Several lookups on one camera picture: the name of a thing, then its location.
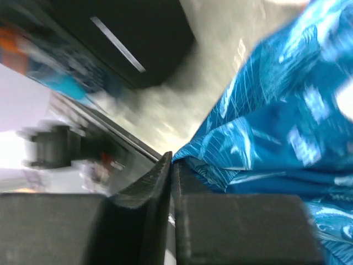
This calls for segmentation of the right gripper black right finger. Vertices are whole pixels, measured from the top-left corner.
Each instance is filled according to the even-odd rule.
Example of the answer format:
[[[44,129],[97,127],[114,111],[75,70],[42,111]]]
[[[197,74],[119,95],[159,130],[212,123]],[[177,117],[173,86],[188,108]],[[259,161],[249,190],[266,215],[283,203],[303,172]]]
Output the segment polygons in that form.
[[[173,164],[178,264],[323,264],[303,201],[283,194],[211,192]]]

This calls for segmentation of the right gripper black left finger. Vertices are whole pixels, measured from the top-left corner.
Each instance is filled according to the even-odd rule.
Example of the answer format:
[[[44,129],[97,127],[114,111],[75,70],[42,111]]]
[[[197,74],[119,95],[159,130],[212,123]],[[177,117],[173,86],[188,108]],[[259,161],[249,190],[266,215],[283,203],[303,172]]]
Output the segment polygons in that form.
[[[3,193],[1,263],[163,264],[171,160],[109,197]]]

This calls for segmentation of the blue shark print shorts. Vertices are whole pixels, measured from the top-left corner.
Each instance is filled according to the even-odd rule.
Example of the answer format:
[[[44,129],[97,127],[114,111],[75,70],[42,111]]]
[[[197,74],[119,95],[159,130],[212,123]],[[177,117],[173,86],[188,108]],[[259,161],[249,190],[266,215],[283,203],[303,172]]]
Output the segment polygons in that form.
[[[173,157],[216,192],[299,196],[325,264],[352,263],[352,2],[310,1],[262,40]]]

